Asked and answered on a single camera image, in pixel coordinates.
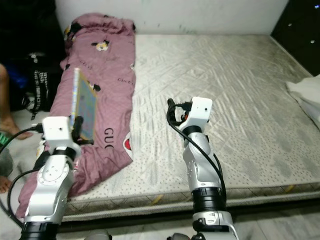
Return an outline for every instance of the black wire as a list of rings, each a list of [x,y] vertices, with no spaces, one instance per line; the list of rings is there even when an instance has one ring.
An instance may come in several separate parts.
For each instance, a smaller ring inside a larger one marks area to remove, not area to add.
[[[19,221],[19,219],[16,217],[14,211],[12,210],[12,207],[11,207],[11,193],[12,193],[12,189],[14,189],[14,186],[16,184],[16,182],[22,178],[24,175],[27,175],[27,174],[30,174],[30,173],[33,173],[33,172],[36,172],[36,171],[39,171],[39,169],[32,169],[32,170],[29,170],[29,171],[25,171],[23,173],[21,173],[19,176],[17,176],[13,181],[12,181],[12,184],[9,188],[9,191],[8,191],[8,195],[7,195],[7,205],[8,205],[8,211],[10,213],[10,215],[15,218],[17,221]]]
[[[6,141],[2,147],[0,148],[0,154],[3,152],[3,150],[6,148],[6,146],[8,146],[8,144],[13,140],[15,139],[17,136],[25,133],[25,132],[28,132],[28,131],[34,131],[36,128],[33,126],[33,127],[30,127],[28,129],[25,129],[25,130],[21,130],[20,132],[16,133],[15,135],[13,135],[12,137],[10,137],[8,139],[8,141]],[[19,221],[19,219],[14,215],[14,214],[11,214],[10,211],[8,209],[6,209],[4,203],[2,202],[1,198],[0,198],[0,208],[4,211],[4,213],[10,218],[12,219],[20,228],[23,227],[23,223],[21,221]]]
[[[180,129],[178,129],[176,126],[174,126],[171,121],[170,121],[170,112],[175,108],[175,107],[182,107],[182,104],[174,104],[168,107],[168,111],[166,112],[166,120],[169,123],[170,127],[173,128],[173,130],[175,130],[178,134],[180,134],[184,139],[188,140],[188,142],[190,142],[196,149],[199,150],[199,152],[205,157],[205,159],[208,160],[208,162],[210,163],[210,165],[214,168],[216,174],[218,175],[220,182],[221,182],[221,188],[222,188],[222,194],[223,194],[223,198],[224,198],[224,202],[227,202],[227,192],[226,192],[226,185],[225,185],[225,181],[223,178],[223,173],[222,173],[222,168],[221,168],[221,164],[217,158],[217,156],[214,154],[214,159],[216,160],[217,164],[218,164],[218,168],[217,166],[212,162],[211,158],[208,156],[208,154],[205,153],[205,151],[203,151],[203,149],[196,144],[190,137],[188,137],[186,134],[184,134]]]

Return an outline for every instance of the pink blanket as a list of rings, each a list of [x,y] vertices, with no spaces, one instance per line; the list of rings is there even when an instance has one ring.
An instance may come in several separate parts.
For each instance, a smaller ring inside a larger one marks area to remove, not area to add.
[[[134,28],[131,20],[98,13],[82,15],[72,22],[65,44],[68,56],[60,64],[65,70],[50,116],[71,114],[74,68],[81,68],[90,84],[96,85],[97,112],[94,145],[83,146],[82,156],[76,159],[70,197],[90,190],[132,162],[127,148],[136,83],[132,70]],[[24,217],[36,185],[37,173],[33,173],[20,193],[18,217]]]

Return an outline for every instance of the mattress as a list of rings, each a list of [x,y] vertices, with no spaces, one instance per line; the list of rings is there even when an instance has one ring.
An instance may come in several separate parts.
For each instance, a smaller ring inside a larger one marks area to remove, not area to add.
[[[309,74],[266,35],[137,35],[133,163],[72,197],[64,221],[192,209],[167,99],[213,100],[205,133],[227,205],[320,197],[320,132],[288,94]]]

